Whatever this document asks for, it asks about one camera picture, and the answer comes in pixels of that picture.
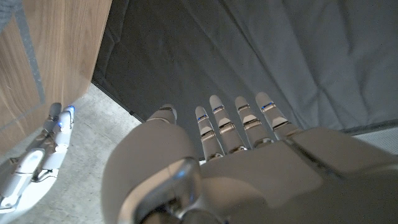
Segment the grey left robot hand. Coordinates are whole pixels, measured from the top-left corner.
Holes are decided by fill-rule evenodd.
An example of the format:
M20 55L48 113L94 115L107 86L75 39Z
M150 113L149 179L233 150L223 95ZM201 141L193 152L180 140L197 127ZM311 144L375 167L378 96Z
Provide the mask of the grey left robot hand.
M397 156L327 128L302 130L266 93L239 96L243 142L221 100L197 107L205 162L166 104L112 151L106 223L396 223Z

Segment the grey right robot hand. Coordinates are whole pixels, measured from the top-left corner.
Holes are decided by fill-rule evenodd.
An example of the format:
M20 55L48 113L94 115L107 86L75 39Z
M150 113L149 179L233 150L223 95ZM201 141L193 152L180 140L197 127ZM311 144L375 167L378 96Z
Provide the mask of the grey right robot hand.
M28 212L52 188L68 152L75 107L53 103L43 129L25 151L1 164L1 223Z

